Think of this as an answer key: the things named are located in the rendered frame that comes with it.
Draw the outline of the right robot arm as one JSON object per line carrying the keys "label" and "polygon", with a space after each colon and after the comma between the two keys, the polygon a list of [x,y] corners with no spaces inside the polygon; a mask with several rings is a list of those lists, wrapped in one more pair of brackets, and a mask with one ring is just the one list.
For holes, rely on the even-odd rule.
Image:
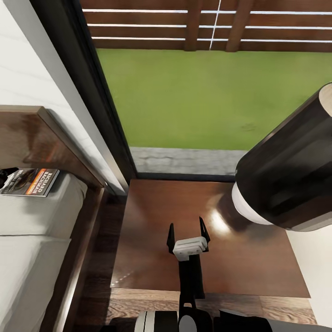
{"label": "right robot arm", "polygon": [[[209,312],[196,308],[195,299],[205,299],[200,254],[209,252],[211,241],[201,217],[201,237],[178,240],[175,243],[174,226],[170,224],[167,246],[179,262],[180,298],[178,332],[213,332]],[[184,306],[191,303],[192,307]],[[220,308],[220,317],[214,317],[214,332],[332,332],[332,328],[297,324],[286,321],[248,317],[234,310]]]}

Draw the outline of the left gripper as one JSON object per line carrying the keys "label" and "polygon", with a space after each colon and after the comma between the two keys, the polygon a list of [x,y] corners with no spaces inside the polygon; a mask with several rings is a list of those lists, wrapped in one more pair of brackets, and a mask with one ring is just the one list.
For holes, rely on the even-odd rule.
{"label": "left gripper", "polygon": [[17,167],[5,168],[0,170],[0,188],[3,187],[4,183],[8,179],[8,176],[19,170]]}

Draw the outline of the hardback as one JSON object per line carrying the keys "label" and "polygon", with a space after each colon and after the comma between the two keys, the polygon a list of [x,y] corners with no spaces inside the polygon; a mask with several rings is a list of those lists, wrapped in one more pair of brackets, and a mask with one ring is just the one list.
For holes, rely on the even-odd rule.
{"label": "hardback", "polygon": [[60,169],[21,168],[0,188],[3,196],[47,197]]}

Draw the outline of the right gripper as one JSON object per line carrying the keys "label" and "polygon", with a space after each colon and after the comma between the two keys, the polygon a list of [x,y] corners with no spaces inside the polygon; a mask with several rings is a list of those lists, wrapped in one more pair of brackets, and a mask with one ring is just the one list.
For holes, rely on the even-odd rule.
{"label": "right gripper", "polygon": [[[207,232],[206,226],[204,224],[204,221],[201,217],[200,219],[200,226],[201,226],[201,235],[202,237],[205,237],[207,240],[207,243],[209,243],[210,237]],[[169,247],[169,253],[173,254],[173,249],[175,246],[175,237],[174,237],[174,226],[173,223],[170,224],[168,239],[167,239],[167,246]],[[203,252],[209,252],[208,247],[205,248],[205,251]],[[200,262],[200,254],[196,255],[190,255],[189,261],[179,261],[179,277],[180,278],[202,278],[202,268],[201,268],[201,262]]]}

